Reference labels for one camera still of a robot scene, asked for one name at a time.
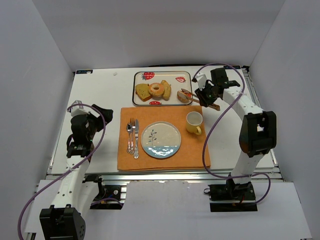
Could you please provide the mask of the small round bun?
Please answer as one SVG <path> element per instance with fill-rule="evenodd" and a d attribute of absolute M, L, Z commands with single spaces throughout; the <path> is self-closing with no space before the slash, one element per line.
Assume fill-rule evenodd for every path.
<path fill-rule="evenodd" d="M 177 98 L 180 102 L 182 102 L 183 104 L 189 104 L 190 100 L 188 99 L 188 96 L 182 92 L 182 91 L 177 91 Z"/>

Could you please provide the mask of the metal tongs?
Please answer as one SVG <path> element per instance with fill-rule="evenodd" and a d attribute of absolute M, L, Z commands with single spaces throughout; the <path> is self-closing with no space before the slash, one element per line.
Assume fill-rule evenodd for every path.
<path fill-rule="evenodd" d="M 182 88 L 181 91 L 182 91 L 182 93 L 186 96 L 186 98 L 187 98 L 188 100 L 190 100 L 190 101 L 192 101 L 192 102 L 195 102 L 195 103 L 198 103 L 198 104 L 201 103 L 200 100 L 199 100 L 199 98 L 198 98 L 198 96 L 197 96 L 196 94 L 194 94 L 194 93 L 192 93 L 192 92 L 190 92 L 190 91 L 188 91 L 188 90 L 186 90 L 186 89 L 184 89 L 184 88 Z M 211 109 L 214 109 L 214 110 L 216 110 L 216 111 L 220 111 L 220 110 L 221 110 L 220 106 L 217 105 L 217 104 L 214 104 L 214 103 L 211 104 L 211 105 L 208 105 L 207 107 L 208 107 L 208 108 L 211 108 Z"/>

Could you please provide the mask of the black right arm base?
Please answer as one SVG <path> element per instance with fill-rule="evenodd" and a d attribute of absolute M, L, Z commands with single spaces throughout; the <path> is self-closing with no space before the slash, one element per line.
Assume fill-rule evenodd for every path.
<path fill-rule="evenodd" d="M 210 211 L 214 213 L 257 212 L 252 183 L 236 184 L 227 179 L 224 184 L 210 184 L 203 190 L 209 196 Z"/>

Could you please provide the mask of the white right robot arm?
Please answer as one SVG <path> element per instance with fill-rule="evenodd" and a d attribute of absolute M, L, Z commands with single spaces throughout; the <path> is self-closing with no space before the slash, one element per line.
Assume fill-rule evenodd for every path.
<path fill-rule="evenodd" d="M 238 161 L 226 178 L 236 186 L 251 181 L 259 161 L 277 144 L 277 116 L 273 111 L 265 111 L 245 94 L 245 83 L 229 80 L 224 67 L 215 68 L 208 79 L 197 71 L 192 81 L 198 84 L 194 91 L 202 107 L 210 107 L 217 99 L 228 104 L 242 121 Z"/>

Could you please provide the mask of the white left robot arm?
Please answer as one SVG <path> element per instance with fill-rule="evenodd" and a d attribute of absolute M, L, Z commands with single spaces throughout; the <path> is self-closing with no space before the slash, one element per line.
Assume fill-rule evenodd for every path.
<path fill-rule="evenodd" d="M 95 104 L 90 108 L 98 115 L 84 110 L 81 101 L 75 101 L 71 114 L 71 135 L 67 139 L 66 172 L 61 176 L 59 189 L 49 208 L 43 208 L 39 220 L 46 240 L 82 240 L 86 233 L 85 215 L 100 186 L 84 181 L 93 153 L 95 134 L 105 132 L 113 119 L 113 110 Z"/>

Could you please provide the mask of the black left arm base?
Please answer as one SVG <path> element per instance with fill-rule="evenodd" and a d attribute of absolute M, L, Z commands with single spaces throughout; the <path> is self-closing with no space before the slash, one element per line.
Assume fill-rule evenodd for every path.
<path fill-rule="evenodd" d="M 98 185 L 98 194 L 93 199 L 93 203 L 98 202 L 90 207 L 91 210 L 121 210 L 124 204 L 125 187 L 119 184 L 107 184 L 102 175 L 86 175 L 83 183 L 94 182 Z"/>

